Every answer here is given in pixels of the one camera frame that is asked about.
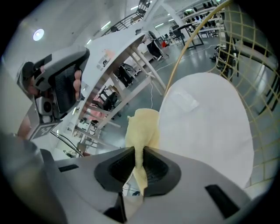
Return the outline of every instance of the black slot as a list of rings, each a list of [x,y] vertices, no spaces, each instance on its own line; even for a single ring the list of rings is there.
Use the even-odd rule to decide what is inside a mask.
[[[77,168],[79,168],[79,167],[76,164],[72,164],[72,165],[68,165],[68,166],[59,167],[58,169],[60,172],[66,172],[66,171],[74,170]]]
[[[115,206],[107,209],[104,212],[104,215],[120,223],[125,223],[127,221],[126,212],[124,210],[123,196],[121,193],[119,193]]]
[[[99,163],[94,176],[107,191],[121,193],[123,185],[135,167],[134,147]],[[143,167],[147,174],[148,187],[144,196],[158,196],[170,192],[181,178],[180,167],[173,161],[145,147]]]
[[[225,219],[239,211],[239,208],[236,206],[236,204],[225,194],[225,192],[223,192],[223,190],[218,185],[209,185],[205,187],[205,189]]]

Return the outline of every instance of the gray floor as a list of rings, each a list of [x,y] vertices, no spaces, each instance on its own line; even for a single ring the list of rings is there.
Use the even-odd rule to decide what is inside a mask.
[[[173,78],[173,82],[180,78],[198,73],[205,72],[215,66],[209,57],[214,53],[214,47],[219,43],[218,38],[204,38],[204,45],[196,49],[189,49],[185,52],[179,63],[177,72]],[[183,48],[183,45],[172,45],[167,48],[169,59],[161,61],[153,61],[151,64],[158,72],[163,82],[167,84],[175,62]],[[233,75],[232,84],[237,86],[240,95],[244,96],[242,101],[247,109],[248,119],[250,121],[251,133],[253,137],[253,145],[255,150],[254,168],[252,177],[247,184],[254,185],[258,182],[271,180],[278,167],[279,148],[280,148],[280,104],[277,104],[274,112],[266,110],[261,116],[258,112],[264,107],[264,102],[268,100],[265,96],[267,93],[267,85],[271,85],[274,74],[268,68],[256,61],[242,57],[239,64],[240,75]],[[143,73],[139,73],[137,79],[139,81],[145,78]],[[134,81],[133,85],[125,91],[132,91],[137,86]],[[159,111],[163,97],[158,94],[155,88],[153,94],[153,109]],[[125,134],[128,125],[127,116],[133,116],[135,110],[139,108],[151,108],[151,85],[148,85],[141,91],[129,104],[120,112],[121,117],[116,117],[115,122],[121,125],[121,128],[106,126],[101,132],[101,138],[112,145],[118,147],[125,146]],[[109,151],[102,145],[98,145],[97,153],[105,153]]]

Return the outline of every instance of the cable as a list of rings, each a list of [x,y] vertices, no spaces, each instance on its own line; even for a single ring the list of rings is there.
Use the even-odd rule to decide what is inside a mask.
[[[125,189],[125,188],[123,188],[123,190],[133,191],[133,190],[130,190],[130,189]],[[134,192],[138,192],[138,191],[134,191]],[[139,191],[139,192],[140,192],[140,191]]]
[[[61,135],[61,134],[58,134],[58,133],[56,133],[58,136],[61,136],[61,137],[63,137],[63,138],[66,138],[64,135]],[[66,138],[77,150],[78,150],[78,148],[68,139],[68,138]]]
[[[153,91],[153,85],[152,85],[152,81],[150,82],[150,85],[152,86],[151,90],[150,90],[150,101],[152,103],[152,106],[150,107],[151,109],[153,108],[153,94],[152,94],[152,91]]]
[[[68,142],[64,141],[63,139],[61,139],[59,137],[58,134],[54,134],[53,131],[50,132],[52,135],[54,135],[55,137],[57,137],[59,140],[63,141],[66,145],[68,145],[71,149],[73,149],[75,152],[77,152],[81,157],[84,157],[83,154],[77,149],[77,147],[73,148],[71,145],[68,144]]]

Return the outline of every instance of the workstation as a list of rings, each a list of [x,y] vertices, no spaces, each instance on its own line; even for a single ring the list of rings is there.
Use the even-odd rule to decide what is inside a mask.
[[[31,208],[59,223],[230,222],[258,203],[278,169],[280,77],[255,18],[232,0],[66,2],[34,10],[1,58],[19,198],[42,193]],[[36,188],[14,181],[30,170]]]

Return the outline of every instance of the table leg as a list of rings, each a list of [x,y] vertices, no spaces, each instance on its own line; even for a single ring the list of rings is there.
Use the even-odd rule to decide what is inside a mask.
[[[156,70],[152,67],[152,65],[148,62],[148,60],[144,57],[144,55],[141,54],[141,52],[135,47],[132,46],[131,47],[132,50],[144,61],[144,63],[148,66],[148,68],[151,70],[151,72],[153,73],[153,75],[155,76],[155,79],[159,82],[159,84],[161,85],[161,87],[165,90],[166,86],[164,84],[164,82],[162,81],[162,79],[160,78],[160,76],[158,75],[158,73],[156,72]]]
[[[128,52],[128,54],[132,57],[132,59],[136,62],[136,64],[140,67],[141,71],[144,72],[146,75],[150,74],[142,67],[142,65],[136,60],[136,58],[133,56],[133,54],[131,52]],[[156,88],[156,90],[158,91],[158,93],[160,94],[160,96],[163,96],[163,93],[159,90],[159,88],[156,86],[156,84],[154,83],[154,81],[152,81],[152,84],[154,85],[154,87]]]
[[[129,72],[129,73],[130,73],[130,75],[133,77],[133,79],[135,79],[137,82],[139,82],[138,79],[135,77],[135,75],[133,75],[133,71],[132,71],[132,72]]]
[[[97,142],[99,142],[100,144],[109,147],[110,149],[118,149],[118,147],[113,146],[113,145],[111,145],[111,144],[108,144],[108,143],[102,141],[101,139],[99,139],[99,138],[97,138],[97,137],[95,137],[95,136],[92,136],[91,134],[87,133],[85,130],[79,128],[78,126],[75,127],[75,130],[77,130],[78,132],[81,132],[81,133],[82,133],[83,135],[85,135],[86,137],[91,138],[93,141],[97,141]]]
[[[156,88],[156,90],[158,91],[160,96],[163,96],[164,93],[162,93],[159,88],[157,87],[157,85],[154,83],[154,81],[152,81],[152,84],[154,85],[154,87]]]
[[[127,95],[120,103],[116,106],[115,109],[98,125],[97,129],[104,127],[108,121],[112,119],[113,116],[117,114],[130,100],[132,100],[138,93],[140,93],[150,82],[152,81],[151,77],[148,76],[143,82],[141,82],[130,94]]]
[[[121,87],[119,86],[119,83],[116,79],[116,77],[114,76],[113,72],[110,73],[110,78],[112,79],[113,83],[114,83],[114,86],[117,88],[120,96],[122,99],[124,99],[126,97],[126,95],[124,94],[123,90],[121,89]]]
[[[184,38],[181,36],[181,40],[183,42],[183,45],[185,46],[185,41],[184,41]]]
[[[89,108],[90,110],[95,110],[97,112],[101,112],[101,113],[104,113],[104,114],[109,114],[110,112],[109,111],[106,111],[106,110],[102,110],[98,107],[92,107],[92,106],[88,106],[87,108]]]
[[[102,118],[100,118],[100,117],[97,117],[97,116],[91,114],[91,113],[88,112],[88,111],[86,111],[85,114],[96,118],[99,122],[102,122],[102,121],[104,120],[104,119],[102,119]],[[120,125],[118,125],[118,124],[116,124],[116,123],[114,123],[114,122],[112,122],[112,121],[108,121],[108,124],[113,125],[113,126],[115,126],[115,127],[117,127],[117,128],[120,128],[120,127],[121,127]]]

